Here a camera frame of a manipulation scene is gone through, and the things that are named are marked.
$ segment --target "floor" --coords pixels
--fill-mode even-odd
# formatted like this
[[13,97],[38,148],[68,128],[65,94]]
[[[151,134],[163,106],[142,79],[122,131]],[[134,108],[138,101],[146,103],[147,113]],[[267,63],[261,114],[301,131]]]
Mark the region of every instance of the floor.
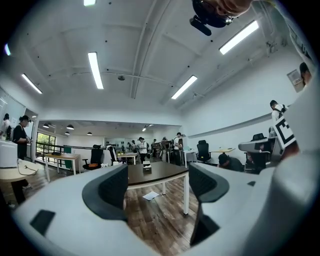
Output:
[[[24,192],[27,199],[48,184],[44,166],[40,163],[37,165],[39,168],[37,174],[27,178],[32,185],[32,189]],[[54,167],[49,167],[49,171],[52,182],[66,176],[66,172],[57,173],[57,169]],[[11,183],[0,183],[0,188],[6,202],[15,201]],[[151,201],[142,197],[151,191],[158,193],[159,196]],[[125,194],[125,213],[128,216],[128,226],[139,238],[161,255],[173,256],[190,248],[198,201],[190,189],[189,214],[184,215],[183,196],[183,178],[167,182],[166,195],[162,195],[161,184],[128,190]]]

